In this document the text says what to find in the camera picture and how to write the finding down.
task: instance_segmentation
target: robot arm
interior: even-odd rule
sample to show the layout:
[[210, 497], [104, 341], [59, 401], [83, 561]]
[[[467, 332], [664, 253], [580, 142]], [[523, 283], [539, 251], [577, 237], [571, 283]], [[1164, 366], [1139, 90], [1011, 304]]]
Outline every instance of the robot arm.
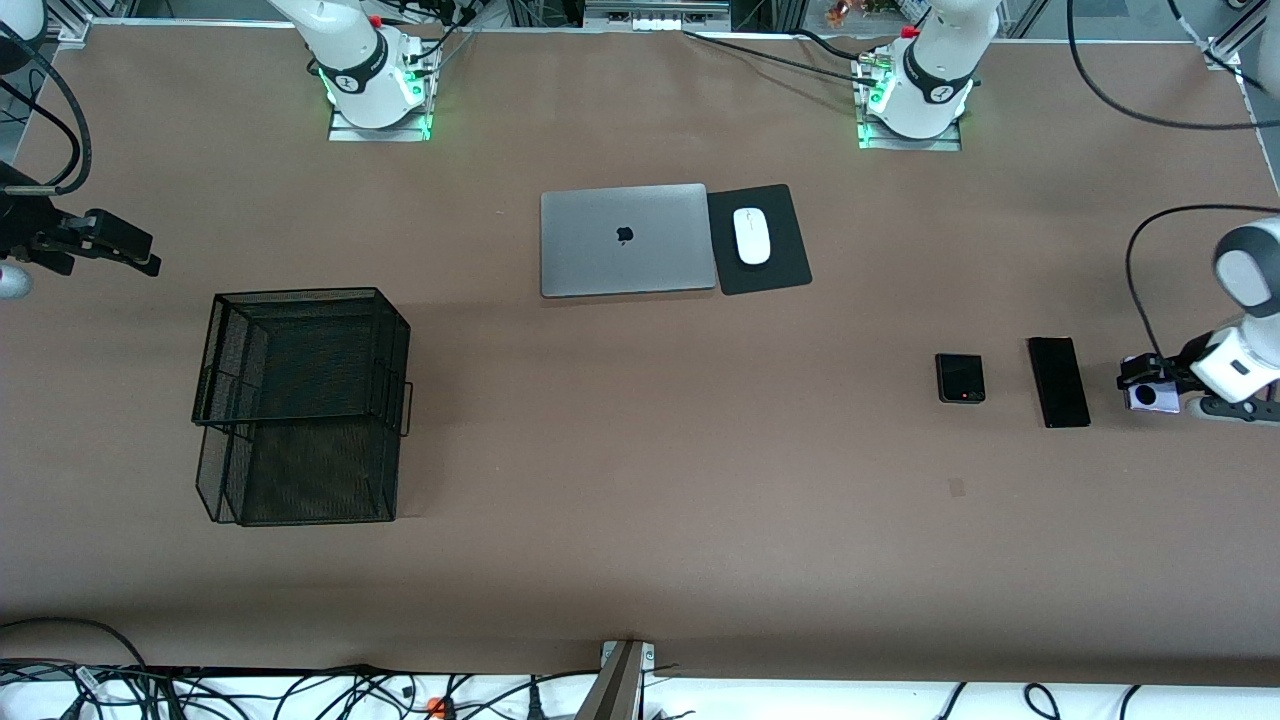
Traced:
[[[3, 74], [37, 56], [46, 29], [44, 0], [0, 0], [0, 22], [8, 27], [0, 33]], [[60, 77], [45, 68], [61, 86]], [[88, 131], [81, 127], [87, 149]], [[82, 170], [87, 173], [87, 165]], [[160, 273], [160, 258], [151, 254], [151, 236], [142, 229], [105, 210], [77, 217], [54, 206], [50, 195], [74, 187], [41, 186], [6, 163], [0, 163], [0, 260], [41, 265], [60, 275], [72, 273], [77, 256], [113, 260], [150, 277]], [[0, 299], [23, 297], [31, 287], [27, 270], [0, 263]]]
[[1133, 410], [1176, 413], [1179, 395], [1202, 392], [1189, 404], [1196, 415], [1280, 421], [1280, 402], [1254, 398], [1280, 380], [1280, 217], [1226, 233], [1213, 252], [1213, 274], [1244, 314], [1175, 356], [1125, 360], [1116, 384]]
[[293, 22], [320, 65], [334, 108], [353, 126], [384, 128], [425, 100], [422, 41], [374, 27], [358, 0], [268, 0]]
[[933, 0], [916, 37], [901, 37], [877, 55], [890, 68], [868, 111], [904, 137], [937, 137], [964, 113], [973, 70], [1000, 29], [1000, 0]]
[[1190, 369], [1211, 392], [1240, 402], [1280, 380], [1280, 218], [1226, 233], [1213, 273], [1244, 315], [1215, 331]]

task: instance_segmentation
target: smartphone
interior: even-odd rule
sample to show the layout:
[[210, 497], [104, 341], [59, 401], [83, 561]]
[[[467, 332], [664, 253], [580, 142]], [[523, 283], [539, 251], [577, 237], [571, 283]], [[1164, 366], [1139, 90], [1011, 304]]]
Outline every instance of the smartphone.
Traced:
[[938, 368], [938, 400], [977, 405], [987, 398], [987, 388], [982, 382], [980, 355], [940, 352], [933, 360]]
[[1036, 392], [1046, 428], [1089, 427], [1089, 405], [1084, 400], [1075, 345], [1069, 337], [1033, 337], [1027, 341], [1032, 355]]

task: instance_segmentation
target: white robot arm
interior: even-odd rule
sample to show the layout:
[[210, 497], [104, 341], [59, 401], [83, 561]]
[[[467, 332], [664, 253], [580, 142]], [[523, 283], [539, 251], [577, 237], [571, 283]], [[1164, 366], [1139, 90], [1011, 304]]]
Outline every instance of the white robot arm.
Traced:
[[1258, 391], [1280, 382], [1280, 217], [1226, 233], [1213, 252], [1213, 274], [1244, 310], [1189, 341], [1174, 356], [1155, 352], [1121, 363], [1116, 386], [1132, 410], [1192, 414], [1219, 420], [1280, 424], [1280, 401]]
[[302, 33], [334, 108], [353, 126], [394, 124], [425, 100], [422, 41], [374, 27], [358, 0], [268, 0]]
[[933, 0], [916, 37], [877, 50], [890, 69], [867, 109], [888, 129], [915, 140], [937, 137], [964, 113], [973, 70], [1000, 29], [1000, 0]]
[[1213, 331], [1190, 369], [1215, 395], [1240, 402], [1280, 380], [1280, 218], [1226, 233], [1213, 273], [1244, 315]]

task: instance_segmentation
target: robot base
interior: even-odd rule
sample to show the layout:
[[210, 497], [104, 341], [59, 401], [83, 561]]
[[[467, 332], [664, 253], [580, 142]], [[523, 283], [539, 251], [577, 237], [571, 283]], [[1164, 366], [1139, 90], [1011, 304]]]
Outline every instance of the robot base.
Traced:
[[[850, 69], [852, 70], [854, 77], [869, 77], [879, 81], [884, 77], [888, 64], [888, 58], [867, 54], [863, 55], [863, 60], [851, 61]], [[942, 135], [927, 140], [902, 137], [890, 129], [888, 126], [884, 124], [884, 120], [868, 110], [876, 90], [877, 88], [874, 87], [854, 85], [854, 111], [858, 117], [859, 147], [864, 150], [960, 150], [960, 123], [955, 120], [947, 126], [947, 129], [942, 131]]]
[[[393, 28], [383, 31], [398, 32]], [[416, 55], [422, 51], [422, 40], [412, 36], [403, 36], [406, 44], [403, 53]], [[431, 120], [434, 119], [435, 95], [440, 79], [440, 56], [443, 51], [436, 47], [430, 55], [417, 60], [411, 65], [404, 65], [403, 70], [393, 68], [393, 72], [419, 72], [422, 77], [406, 81], [408, 88], [420, 94], [421, 104], [411, 108], [399, 120], [380, 128], [365, 128], [353, 124], [333, 104], [333, 114], [329, 117], [329, 140], [332, 142], [422, 142], [431, 140]]]

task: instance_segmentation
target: basket handle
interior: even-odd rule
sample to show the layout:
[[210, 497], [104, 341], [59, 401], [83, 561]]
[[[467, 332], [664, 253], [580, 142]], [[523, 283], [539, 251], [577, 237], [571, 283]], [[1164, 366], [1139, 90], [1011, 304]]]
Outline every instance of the basket handle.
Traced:
[[408, 388], [408, 391], [404, 393], [404, 396], [402, 396], [407, 397], [407, 400], [403, 401], [404, 415], [402, 416], [402, 419], [404, 429], [401, 430], [401, 437], [408, 437], [408, 430], [413, 424], [413, 383], [404, 380], [404, 387]]

